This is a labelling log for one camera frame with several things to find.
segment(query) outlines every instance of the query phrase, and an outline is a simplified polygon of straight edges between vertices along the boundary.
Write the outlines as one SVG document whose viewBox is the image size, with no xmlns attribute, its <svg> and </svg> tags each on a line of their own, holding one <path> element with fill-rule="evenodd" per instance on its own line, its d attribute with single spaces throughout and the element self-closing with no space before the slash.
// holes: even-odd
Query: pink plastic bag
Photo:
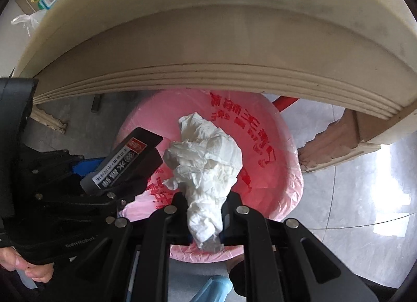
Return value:
<svg viewBox="0 0 417 302">
<path fill-rule="evenodd" d="M 241 148 L 243 169 L 232 191 L 240 194 L 243 204 L 275 221 L 288 215 L 303 192 L 297 149 L 280 113 L 261 94 L 197 89 L 161 91 L 130 113 L 116 144 L 134 128 L 142 127 L 163 136 L 157 147 L 163 155 L 171 141 L 181 140 L 178 119 L 193 112 L 223 129 Z M 136 221 L 170 204 L 175 193 L 162 184 L 170 177 L 172 171 L 164 163 L 149 179 L 147 190 L 136 196 L 122 215 Z M 192 244 L 172 246 L 170 255 L 185 262 L 217 262 L 241 253 L 242 246 L 208 253 Z"/>
</svg>

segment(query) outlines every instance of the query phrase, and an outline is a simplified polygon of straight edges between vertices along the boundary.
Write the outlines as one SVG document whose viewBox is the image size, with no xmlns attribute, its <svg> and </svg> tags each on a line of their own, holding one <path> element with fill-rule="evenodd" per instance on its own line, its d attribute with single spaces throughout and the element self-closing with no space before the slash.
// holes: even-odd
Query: crumpled tissue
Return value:
<svg viewBox="0 0 417 302">
<path fill-rule="evenodd" d="M 223 249 L 221 208 L 242 169 L 242 151 L 235 140 L 198 113 L 179 119 L 182 142 L 172 142 L 163 159 L 174 177 L 171 190 L 185 191 L 188 229 L 205 251 Z"/>
</svg>

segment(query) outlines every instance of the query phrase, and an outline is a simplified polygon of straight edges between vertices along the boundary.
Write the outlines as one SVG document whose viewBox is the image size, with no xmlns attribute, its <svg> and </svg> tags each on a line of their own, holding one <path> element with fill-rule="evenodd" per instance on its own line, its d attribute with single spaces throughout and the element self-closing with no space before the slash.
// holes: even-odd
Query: finger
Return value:
<svg viewBox="0 0 417 302">
<path fill-rule="evenodd" d="M 27 277 L 33 279 L 40 279 L 53 272 L 53 263 L 45 264 L 43 266 L 35 266 L 24 271 Z"/>
<path fill-rule="evenodd" d="M 4 269 L 6 269 L 6 270 L 8 270 L 8 271 L 13 271 L 13 270 L 15 270 L 15 269 L 16 269 L 14 265 L 8 264 L 8 263 L 6 263 L 6 262 L 4 262 L 4 261 L 0 261 L 0 265 L 1 265 Z"/>
<path fill-rule="evenodd" d="M 49 281 L 51 280 L 51 278 L 52 278 L 52 274 L 53 274 L 53 268 L 52 268 L 52 270 L 51 270 L 49 273 L 47 273 L 44 277 L 41 277 L 41 278 L 33 278 L 33 280 L 34 280 L 34 281 L 36 281 L 36 282 L 43 282 L 43 283 L 47 283 L 47 282 L 49 282 Z"/>
<path fill-rule="evenodd" d="M 28 263 L 13 248 L 1 248 L 0 261 L 13 266 L 15 269 L 25 270 L 28 268 Z"/>
</svg>

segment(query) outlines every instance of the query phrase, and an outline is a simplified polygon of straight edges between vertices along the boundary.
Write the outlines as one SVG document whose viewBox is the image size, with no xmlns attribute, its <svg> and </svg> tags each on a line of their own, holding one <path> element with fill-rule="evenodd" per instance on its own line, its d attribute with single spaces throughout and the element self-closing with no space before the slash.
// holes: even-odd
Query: gray floor tile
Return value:
<svg viewBox="0 0 417 302">
<path fill-rule="evenodd" d="M 329 228 L 417 211 L 417 133 L 336 167 Z"/>
<path fill-rule="evenodd" d="M 374 226 L 326 230 L 324 237 L 324 244 L 355 274 L 394 288 L 417 258 L 416 242 L 415 214 Z"/>
<path fill-rule="evenodd" d="M 314 235 L 314 236 L 316 236 L 321 242 L 323 241 L 323 239 L 324 239 L 324 235 L 325 235 L 325 233 L 326 233 L 326 230 L 324 230 L 324 229 L 313 229 L 313 230 L 310 230 L 311 231 L 311 233 Z"/>
<path fill-rule="evenodd" d="M 326 228 L 332 203 L 334 167 L 304 174 L 301 201 L 288 215 L 307 228 Z"/>
<path fill-rule="evenodd" d="M 332 107 L 333 107 L 333 118 L 335 121 L 337 121 L 342 117 L 343 112 L 345 111 L 345 108 L 339 107 L 337 105 L 332 105 Z"/>
<path fill-rule="evenodd" d="M 334 121 L 331 104 L 299 99 L 281 112 L 291 132 L 297 148 L 314 139 L 318 133 L 325 131 Z"/>
<path fill-rule="evenodd" d="M 275 94 L 265 94 L 262 93 L 268 100 L 270 100 L 271 102 L 274 102 L 279 96 L 275 95 Z"/>
<path fill-rule="evenodd" d="M 246 297 L 237 295 L 234 289 L 232 289 L 229 295 L 227 295 L 225 302 L 245 302 L 245 301 L 246 301 Z"/>
<path fill-rule="evenodd" d="M 116 134 L 130 111 L 153 92 L 104 94 L 98 113 L 91 112 L 93 95 L 65 98 L 39 105 L 48 114 L 68 124 L 65 134 L 30 120 L 23 134 L 28 146 L 46 151 L 45 146 L 86 158 L 103 157 L 112 149 Z"/>
</svg>

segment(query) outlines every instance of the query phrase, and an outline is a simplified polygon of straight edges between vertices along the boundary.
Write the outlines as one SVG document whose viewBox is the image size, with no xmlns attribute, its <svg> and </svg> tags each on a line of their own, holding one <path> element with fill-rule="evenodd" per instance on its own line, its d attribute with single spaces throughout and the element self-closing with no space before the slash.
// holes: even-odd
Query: metal screw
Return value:
<svg viewBox="0 0 417 302">
<path fill-rule="evenodd" d="M 167 214 L 175 214 L 176 211 L 177 211 L 177 207 L 176 206 L 166 206 L 163 211 L 166 212 Z"/>
<path fill-rule="evenodd" d="M 124 219 L 124 218 L 117 219 L 117 220 L 114 222 L 114 225 L 115 225 L 116 227 L 118 227 L 118 228 L 124 228 L 125 226 L 127 226 L 127 225 L 128 225 L 128 220 L 126 220 L 126 219 Z"/>
<path fill-rule="evenodd" d="M 115 218 L 113 216 L 107 216 L 106 222 L 107 224 L 112 224 L 114 222 Z"/>
<path fill-rule="evenodd" d="M 287 227 L 291 229 L 297 229 L 300 223 L 296 219 L 287 219 L 285 221 L 285 224 Z"/>
<path fill-rule="evenodd" d="M 249 207 L 247 207 L 247 206 L 238 206 L 237 208 L 236 208 L 236 212 L 238 213 L 238 214 L 242 214 L 242 215 L 246 215 L 246 214 L 248 214 L 249 213 Z"/>
</svg>

